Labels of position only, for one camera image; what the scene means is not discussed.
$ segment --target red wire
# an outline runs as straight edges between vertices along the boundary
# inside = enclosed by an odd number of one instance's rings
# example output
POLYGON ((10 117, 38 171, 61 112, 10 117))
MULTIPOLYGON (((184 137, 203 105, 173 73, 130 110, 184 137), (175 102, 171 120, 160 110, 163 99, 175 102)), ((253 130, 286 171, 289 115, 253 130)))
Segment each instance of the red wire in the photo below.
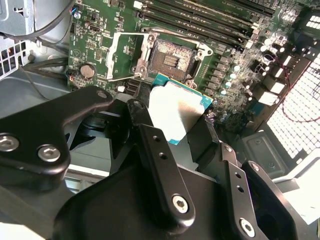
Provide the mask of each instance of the red wire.
POLYGON ((276 61, 281 65, 283 71, 284 71, 284 74, 285 74, 285 79, 287 80, 288 82, 288 85, 289 85, 289 89, 288 91, 286 92, 286 94, 283 96, 283 102, 282 102, 282 112, 283 112, 283 115, 289 119, 290 121, 292 122, 295 122, 295 123, 311 123, 311 122, 315 122, 315 121, 318 121, 320 120, 320 116, 317 117, 316 119, 310 119, 310 120, 304 120, 304 121, 299 121, 299 120, 293 120, 291 117, 288 116, 288 114, 285 112, 285 100, 286 100, 286 96, 291 92, 293 86, 291 85, 290 83, 290 79, 289 79, 289 74, 287 73, 287 70, 285 69, 285 66, 278 60, 276 59, 276 61))

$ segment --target motherboard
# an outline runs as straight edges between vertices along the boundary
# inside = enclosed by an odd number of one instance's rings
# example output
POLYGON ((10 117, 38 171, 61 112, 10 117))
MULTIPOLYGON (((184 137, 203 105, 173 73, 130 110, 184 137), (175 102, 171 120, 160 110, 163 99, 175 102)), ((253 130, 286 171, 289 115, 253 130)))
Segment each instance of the motherboard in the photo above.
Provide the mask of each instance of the motherboard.
POLYGON ((292 26, 315 2, 77 0, 69 84, 134 95, 161 73, 212 98, 216 124, 236 132, 252 90, 292 50, 292 26))

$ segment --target silver screw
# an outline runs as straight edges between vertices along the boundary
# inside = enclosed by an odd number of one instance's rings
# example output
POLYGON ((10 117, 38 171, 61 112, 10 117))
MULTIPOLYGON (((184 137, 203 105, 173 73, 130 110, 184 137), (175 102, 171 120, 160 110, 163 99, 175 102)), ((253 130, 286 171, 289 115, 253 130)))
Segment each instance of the silver screw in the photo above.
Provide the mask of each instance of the silver screw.
POLYGON ((74 17, 75 19, 80 19, 80 18, 81 18, 81 13, 78 12, 78 11, 76 11, 76 12, 73 14, 73 17, 74 17))
POLYGON ((251 166, 252 166, 253 169, 256 170, 257 172, 259 171, 259 167, 258 167, 256 164, 252 163, 251 166))
POLYGON ((149 36, 149 41, 151 41, 151 42, 155 41, 155 36, 150 35, 150 36, 149 36))
POLYGON ((14 136, 2 135, 0 136, 0 151, 11 152, 19 147, 19 140, 14 136))
POLYGON ((182 196, 173 196, 172 202, 179 213, 185 214, 188 211, 188 203, 182 196))
POLYGON ((245 220, 244 218, 240 218, 240 226, 242 230, 250 237, 253 238, 256 233, 251 223, 245 220))
POLYGON ((98 92, 98 96, 103 98, 103 99, 106 99, 108 97, 103 91, 99 91, 98 92))
POLYGON ((52 163, 57 161, 60 158, 61 153, 56 147, 47 145, 39 149, 38 156, 43 161, 52 163))
POLYGON ((229 145, 224 145, 224 148, 228 151, 228 152, 232 152, 232 148, 229 145))

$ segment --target ventilation grille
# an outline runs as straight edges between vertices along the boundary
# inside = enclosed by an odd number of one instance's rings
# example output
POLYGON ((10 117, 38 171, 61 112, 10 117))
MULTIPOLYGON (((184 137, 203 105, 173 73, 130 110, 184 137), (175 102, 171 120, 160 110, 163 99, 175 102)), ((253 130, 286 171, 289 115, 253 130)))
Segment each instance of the ventilation grille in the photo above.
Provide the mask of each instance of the ventilation grille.
POLYGON ((291 158, 302 150, 310 154, 320 148, 320 54, 304 72, 267 124, 291 158))
POLYGON ((1 39, 0 46, 0 81, 11 73, 15 72, 19 65, 23 66, 23 57, 26 56, 26 42, 16 43, 14 40, 1 39))

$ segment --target screw hole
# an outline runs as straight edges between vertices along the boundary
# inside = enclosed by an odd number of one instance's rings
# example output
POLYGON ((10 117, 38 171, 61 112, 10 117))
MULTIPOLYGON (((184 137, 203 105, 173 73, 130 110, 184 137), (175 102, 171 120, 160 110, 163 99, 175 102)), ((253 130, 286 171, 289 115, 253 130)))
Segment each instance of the screw hole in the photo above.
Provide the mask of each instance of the screw hole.
POLYGON ((144 108, 144 106, 142 106, 142 104, 141 104, 140 102, 138 102, 138 101, 134 101, 133 103, 134 103, 134 105, 136 105, 138 108, 141 108, 141 109, 144 108))
POLYGON ((163 152, 160 152, 160 153, 159 153, 159 157, 160 157, 161 159, 163 159, 163 160, 168 159, 168 157, 167 157, 163 152))
POLYGON ((235 175, 237 176, 237 178, 241 178, 241 175, 239 173, 236 172, 235 175))
POLYGON ((242 187, 240 187, 240 186, 236 186, 236 188, 237 188, 241 193, 244 193, 244 192, 245 192, 245 190, 244 190, 242 187))
POLYGON ((156 142, 160 142, 160 138, 158 136, 153 136, 153 140, 155 140, 156 142))
POLYGON ((103 91, 98 91, 97 94, 100 98, 103 98, 103 99, 108 98, 108 96, 103 91))
POLYGON ((252 228, 249 226, 249 225, 245 225, 245 228, 248 230, 248 231, 251 231, 252 228))

